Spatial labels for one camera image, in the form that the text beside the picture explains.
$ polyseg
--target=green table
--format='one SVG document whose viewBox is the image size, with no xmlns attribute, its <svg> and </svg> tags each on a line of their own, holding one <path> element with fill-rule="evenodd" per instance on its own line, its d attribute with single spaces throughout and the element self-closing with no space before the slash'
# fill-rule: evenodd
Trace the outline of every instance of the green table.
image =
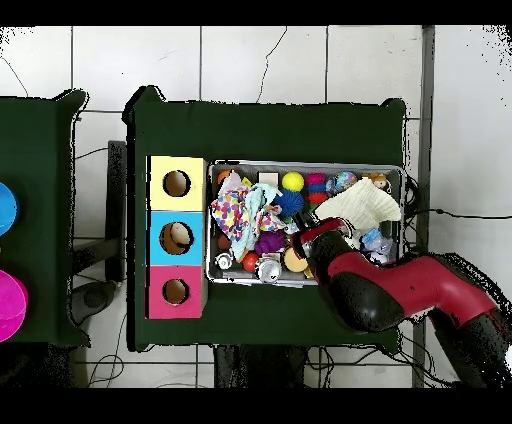
<svg viewBox="0 0 512 424">
<path fill-rule="evenodd" d="M 0 98 L 0 181 L 18 198 L 18 221 L 0 237 L 0 269 L 28 292 L 11 342 L 88 345 L 69 318 L 72 279 L 72 129 L 86 93 L 56 99 Z"/>
<path fill-rule="evenodd" d="M 366 163 L 402 166 L 403 101 L 382 106 L 229 105 L 165 102 L 141 87 L 126 105 L 128 126 L 128 346 L 291 344 L 384 345 L 395 352 L 397 332 L 356 336 L 343 330 L 315 287 L 210 284 L 203 317 L 144 318 L 145 157 Z"/>
</svg>

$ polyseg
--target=pink disc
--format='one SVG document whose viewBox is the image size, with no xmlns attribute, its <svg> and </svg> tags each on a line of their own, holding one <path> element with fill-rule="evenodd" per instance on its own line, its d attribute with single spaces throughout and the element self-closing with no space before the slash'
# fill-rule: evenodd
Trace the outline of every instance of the pink disc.
<svg viewBox="0 0 512 424">
<path fill-rule="evenodd" d="M 21 327 L 27 301 L 28 293 L 21 281 L 0 271 L 0 342 L 10 338 Z"/>
</svg>

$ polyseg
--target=gray plastic bin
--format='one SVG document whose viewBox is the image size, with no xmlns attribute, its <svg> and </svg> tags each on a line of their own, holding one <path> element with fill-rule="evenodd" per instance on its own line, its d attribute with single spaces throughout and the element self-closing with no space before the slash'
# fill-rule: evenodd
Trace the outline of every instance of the gray plastic bin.
<svg viewBox="0 0 512 424">
<path fill-rule="evenodd" d="M 381 232 L 385 237 L 393 239 L 393 247 L 389 258 L 398 259 L 399 252 L 402 251 L 403 242 L 403 210 L 405 203 L 405 171 L 397 166 L 385 165 L 345 165 L 332 163 L 304 163 L 304 162 L 264 162 L 264 161 L 215 161 L 208 167 L 208 177 L 210 187 L 208 192 L 207 209 L 207 245 L 206 245 L 206 275 L 214 283 L 237 283 L 237 284 L 263 284 L 255 275 L 243 269 L 241 264 L 234 263 L 228 270 L 221 270 L 215 265 L 215 257 L 220 253 L 216 238 L 220 234 L 220 229 L 212 218 L 209 205 L 216 198 L 218 192 L 217 177 L 220 172 L 232 169 L 240 176 L 247 177 L 253 184 L 258 181 L 258 172 L 278 172 L 279 184 L 284 174 L 290 171 L 297 171 L 303 176 L 313 172 L 323 172 L 327 177 L 335 176 L 340 171 L 350 171 L 358 177 L 365 172 L 382 172 L 391 184 L 391 196 L 400 205 L 402 220 L 399 222 L 383 222 Z M 316 281 L 307 279 L 303 273 L 291 272 L 283 264 L 283 273 L 281 278 L 275 284 L 277 286 L 302 287 L 303 285 L 315 285 Z"/>
</svg>

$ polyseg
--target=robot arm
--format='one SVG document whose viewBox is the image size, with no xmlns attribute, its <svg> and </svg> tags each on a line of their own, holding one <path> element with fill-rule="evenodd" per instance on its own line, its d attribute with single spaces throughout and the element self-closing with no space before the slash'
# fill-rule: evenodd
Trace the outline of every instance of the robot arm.
<svg viewBox="0 0 512 424">
<path fill-rule="evenodd" d="M 308 260 L 338 322 L 359 333 L 379 332 L 429 311 L 436 336 L 462 383 L 512 387 L 512 332 L 500 308 L 464 270 L 439 255 L 376 266 L 345 241 L 341 219 L 295 217 L 296 253 Z"/>
</svg>

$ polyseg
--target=orange ball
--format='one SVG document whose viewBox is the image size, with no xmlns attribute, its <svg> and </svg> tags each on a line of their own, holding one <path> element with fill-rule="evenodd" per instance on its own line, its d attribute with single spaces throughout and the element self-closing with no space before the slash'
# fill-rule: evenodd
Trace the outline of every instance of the orange ball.
<svg viewBox="0 0 512 424">
<path fill-rule="evenodd" d="M 220 184 L 224 178 L 226 178 L 231 173 L 231 169 L 226 169 L 222 171 L 217 177 L 217 184 Z"/>
<path fill-rule="evenodd" d="M 256 267 L 256 262 L 258 262 L 258 259 L 260 257 L 255 252 L 249 252 L 247 255 L 245 255 L 244 260 L 242 261 L 242 265 L 244 266 L 244 269 L 247 272 L 254 272 L 254 269 Z"/>
</svg>

